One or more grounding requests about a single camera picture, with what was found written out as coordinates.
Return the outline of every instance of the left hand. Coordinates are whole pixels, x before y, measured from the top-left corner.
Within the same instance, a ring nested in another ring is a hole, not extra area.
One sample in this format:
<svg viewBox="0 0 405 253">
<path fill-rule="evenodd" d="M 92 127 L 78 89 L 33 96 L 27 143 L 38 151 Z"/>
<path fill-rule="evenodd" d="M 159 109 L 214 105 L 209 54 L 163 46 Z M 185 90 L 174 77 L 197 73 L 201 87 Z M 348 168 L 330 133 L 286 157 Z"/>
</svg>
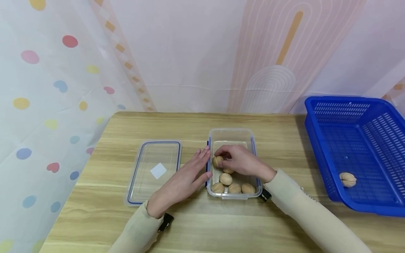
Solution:
<svg viewBox="0 0 405 253">
<path fill-rule="evenodd" d="M 202 151 L 197 150 L 193 158 L 151 196 L 146 207 L 148 214 L 159 219 L 170 206 L 190 197 L 207 182 L 212 177 L 211 172 L 205 172 L 197 179 L 196 177 L 210 157 L 211 151 L 208 146 Z"/>
</svg>

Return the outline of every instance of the blue plastic basket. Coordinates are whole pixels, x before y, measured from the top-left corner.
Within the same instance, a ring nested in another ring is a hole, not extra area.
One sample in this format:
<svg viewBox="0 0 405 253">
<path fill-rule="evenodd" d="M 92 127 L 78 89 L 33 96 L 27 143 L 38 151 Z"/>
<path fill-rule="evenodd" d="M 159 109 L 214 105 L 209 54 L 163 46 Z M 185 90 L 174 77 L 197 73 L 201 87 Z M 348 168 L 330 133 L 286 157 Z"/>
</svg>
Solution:
<svg viewBox="0 0 405 253">
<path fill-rule="evenodd" d="M 405 217 L 405 121 L 377 98 L 309 97 L 305 127 L 328 196 L 349 208 Z M 343 187 L 339 174 L 357 178 Z"/>
</svg>

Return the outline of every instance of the wooden table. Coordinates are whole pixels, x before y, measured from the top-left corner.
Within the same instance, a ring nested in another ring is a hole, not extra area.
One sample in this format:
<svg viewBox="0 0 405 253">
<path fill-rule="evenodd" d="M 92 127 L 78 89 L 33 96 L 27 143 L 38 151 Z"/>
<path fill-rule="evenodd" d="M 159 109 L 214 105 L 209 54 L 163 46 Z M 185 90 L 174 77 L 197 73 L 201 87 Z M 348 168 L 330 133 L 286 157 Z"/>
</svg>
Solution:
<svg viewBox="0 0 405 253">
<path fill-rule="evenodd" d="M 119 112 L 108 123 L 41 252 L 106 252 L 136 208 L 123 197 L 139 145 L 179 139 L 181 164 L 207 143 L 211 128 L 250 128 L 258 157 L 282 168 L 373 252 L 405 249 L 405 219 L 357 213 L 331 202 L 304 128 L 304 116 Z M 169 211 L 175 217 L 150 252 L 320 252 L 271 201 L 222 200 L 206 188 Z"/>
</svg>

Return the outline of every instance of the container lid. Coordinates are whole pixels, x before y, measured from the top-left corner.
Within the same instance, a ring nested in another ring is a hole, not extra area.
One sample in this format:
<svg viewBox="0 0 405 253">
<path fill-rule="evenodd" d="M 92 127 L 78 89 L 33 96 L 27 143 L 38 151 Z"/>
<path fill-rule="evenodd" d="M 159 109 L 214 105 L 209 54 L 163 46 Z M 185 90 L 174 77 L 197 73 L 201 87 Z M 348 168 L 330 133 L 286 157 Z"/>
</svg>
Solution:
<svg viewBox="0 0 405 253">
<path fill-rule="evenodd" d="M 124 202 L 140 206 L 179 169 L 179 140 L 148 140 L 139 147 Z"/>
</svg>

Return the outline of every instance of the clear plastic container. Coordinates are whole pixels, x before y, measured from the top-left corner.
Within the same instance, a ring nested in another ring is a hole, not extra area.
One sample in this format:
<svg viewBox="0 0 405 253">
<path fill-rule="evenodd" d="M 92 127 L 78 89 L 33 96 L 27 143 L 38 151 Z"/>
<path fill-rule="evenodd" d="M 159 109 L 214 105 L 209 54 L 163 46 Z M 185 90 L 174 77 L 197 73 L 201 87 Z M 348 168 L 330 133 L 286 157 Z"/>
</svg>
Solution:
<svg viewBox="0 0 405 253">
<path fill-rule="evenodd" d="M 262 183 L 254 176 L 245 176 L 234 172 L 232 179 L 234 183 L 240 185 L 249 183 L 256 188 L 254 194 L 229 194 L 228 187 L 225 187 L 225 193 L 213 193 L 211 186 L 219 182 L 219 177 L 223 173 L 221 169 L 215 168 L 212 165 L 212 158 L 215 151 L 217 151 L 222 145 L 244 145 L 250 152 L 256 155 L 256 146 L 254 142 L 253 132 L 246 128 L 215 128 L 209 132 L 208 145 L 211 150 L 211 158 L 207 164 L 207 171 L 211 171 L 213 176 L 207 182 L 207 190 L 211 196 L 220 197 L 222 199 L 237 199 L 247 200 L 248 198 L 256 198 L 262 194 Z"/>
<path fill-rule="evenodd" d="M 179 140 L 148 140 L 135 158 L 134 171 L 124 196 L 127 206 L 140 206 L 179 169 Z"/>
</svg>

